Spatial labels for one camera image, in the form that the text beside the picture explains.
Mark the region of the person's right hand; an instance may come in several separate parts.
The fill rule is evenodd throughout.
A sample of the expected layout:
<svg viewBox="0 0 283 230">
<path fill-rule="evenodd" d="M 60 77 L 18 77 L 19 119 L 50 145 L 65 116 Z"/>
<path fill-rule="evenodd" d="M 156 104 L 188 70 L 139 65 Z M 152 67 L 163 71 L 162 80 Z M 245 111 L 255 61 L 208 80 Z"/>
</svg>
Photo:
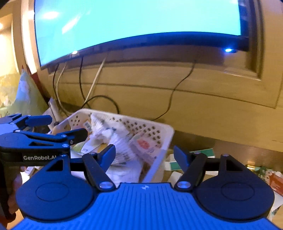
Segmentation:
<svg viewBox="0 0 283 230">
<path fill-rule="evenodd" d="M 24 172 L 25 170 L 26 170 L 25 166 L 20 167 L 19 172 L 18 172 L 16 178 L 14 179 L 14 181 L 12 183 L 13 190 L 12 190 L 12 193 L 10 194 L 10 196 L 9 196 L 9 199 L 8 199 L 9 212 L 11 214 L 15 214 L 16 211 L 19 209 L 18 205 L 16 203 L 15 193 L 19 189 L 19 187 L 22 185 L 22 176 L 21 176 L 20 172 Z"/>
</svg>

